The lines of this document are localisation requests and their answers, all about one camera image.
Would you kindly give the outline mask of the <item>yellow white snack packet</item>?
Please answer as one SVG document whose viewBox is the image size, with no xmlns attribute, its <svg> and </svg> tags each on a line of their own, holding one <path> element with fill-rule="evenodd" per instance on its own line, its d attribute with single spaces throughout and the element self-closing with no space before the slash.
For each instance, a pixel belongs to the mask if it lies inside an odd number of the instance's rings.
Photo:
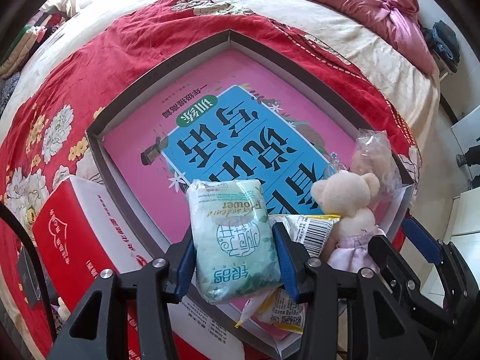
<svg viewBox="0 0 480 360">
<path fill-rule="evenodd" d="M 281 270 L 281 283 L 247 300 L 239 328 L 252 318 L 285 332 L 312 332 L 326 311 L 337 306 L 338 290 L 332 270 L 320 252 L 337 215 L 296 215 L 270 219 Z"/>
</svg>

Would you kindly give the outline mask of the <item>green white tissue packet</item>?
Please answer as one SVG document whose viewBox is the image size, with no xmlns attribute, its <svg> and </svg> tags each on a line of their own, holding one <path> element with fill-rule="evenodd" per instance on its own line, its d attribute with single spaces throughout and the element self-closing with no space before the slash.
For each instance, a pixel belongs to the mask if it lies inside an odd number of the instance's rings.
<svg viewBox="0 0 480 360">
<path fill-rule="evenodd" d="M 258 180 L 194 180 L 186 197 L 197 289 L 208 303 L 228 303 L 281 283 L 278 252 Z"/>
</svg>

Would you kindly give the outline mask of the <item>bear plush pink dress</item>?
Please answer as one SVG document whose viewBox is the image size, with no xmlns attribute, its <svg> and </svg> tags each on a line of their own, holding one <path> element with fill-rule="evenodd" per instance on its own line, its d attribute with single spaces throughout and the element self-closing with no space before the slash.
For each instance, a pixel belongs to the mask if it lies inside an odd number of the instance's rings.
<svg viewBox="0 0 480 360">
<path fill-rule="evenodd" d="M 379 189 L 380 182 L 373 173 L 358 175 L 349 171 L 340 171 L 312 184 L 311 196 L 321 211 L 340 216 L 320 255 L 332 268 L 353 273 L 363 268 L 379 272 L 368 253 L 372 238 L 385 234 L 370 209 Z"/>
</svg>

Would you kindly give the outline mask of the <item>clear plastic bagged plush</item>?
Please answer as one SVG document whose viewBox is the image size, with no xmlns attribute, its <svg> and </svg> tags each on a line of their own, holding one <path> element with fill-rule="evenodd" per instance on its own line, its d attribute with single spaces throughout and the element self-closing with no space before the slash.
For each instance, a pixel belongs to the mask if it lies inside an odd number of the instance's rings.
<svg viewBox="0 0 480 360">
<path fill-rule="evenodd" d="M 378 178 L 379 191 L 370 203 L 374 210 L 379 203 L 389 201 L 402 186 L 400 171 L 392 155 L 386 131 L 359 130 L 350 171 L 361 176 L 373 173 Z"/>
</svg>

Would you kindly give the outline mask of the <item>red tissue pack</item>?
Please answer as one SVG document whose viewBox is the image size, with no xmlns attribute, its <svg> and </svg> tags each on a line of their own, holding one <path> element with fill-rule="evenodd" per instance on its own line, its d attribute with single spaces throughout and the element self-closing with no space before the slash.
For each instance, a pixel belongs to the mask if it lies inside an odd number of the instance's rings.
<svg viewBox="0 0 480 360">
<path fill-rule="evenodd" d="M 152 259 L 107 189 L 74 175 L 49 195 L 32 232 L 47 273 L 70 311 L 101 271 L 132 272 Z M 168 311 L 181 359 L 244 359 L 243 343 L 188 297 Z"/>
</svg>

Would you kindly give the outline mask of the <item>pink and blue book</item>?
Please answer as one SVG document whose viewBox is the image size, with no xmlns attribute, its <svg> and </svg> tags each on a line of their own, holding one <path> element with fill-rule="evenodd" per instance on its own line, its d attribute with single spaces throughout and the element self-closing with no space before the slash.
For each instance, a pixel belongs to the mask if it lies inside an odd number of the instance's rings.
<svg viewBox="0 0 480 360">
<path fill-rule="evenodd" d="M 312 183 L 331 154 L 349 163 L 354 140 L 294 87 L 228 49 L 132 111 L 103 146 L 176 243 L 190 223 L 193 180 L 256 179 L 269 213 L 315 214 Z"/>
</svg>

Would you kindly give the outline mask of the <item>dark blue square box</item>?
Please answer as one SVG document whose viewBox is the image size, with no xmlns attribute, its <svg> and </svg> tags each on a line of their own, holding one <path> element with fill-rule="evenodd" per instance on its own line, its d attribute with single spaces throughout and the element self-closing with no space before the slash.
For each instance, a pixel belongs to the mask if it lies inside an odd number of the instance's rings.
<svg viewBox="0 0 480 360">
<path fill-rule="evenodd" d="M 17 271 L 27 303 L 32 309 L 41 300 L 41 292 L 32 261 L 24 247 L 21 247 L 19 252 Z"/>
</svg>

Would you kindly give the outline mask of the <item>folded clothes stack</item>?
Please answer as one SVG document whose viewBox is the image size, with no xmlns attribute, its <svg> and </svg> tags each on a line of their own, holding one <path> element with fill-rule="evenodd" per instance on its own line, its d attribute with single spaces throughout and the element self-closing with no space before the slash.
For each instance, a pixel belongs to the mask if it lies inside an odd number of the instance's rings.
<svg viewBox="0 0 480 360">
<path fill-rule="evenodd" d="M 38 11 L 20 30 L 5 55 L 1 57 L 1 78 L 6 80 L 19 72 L 37 49 L 66 22 L 59 11 Z"/>
</svg>

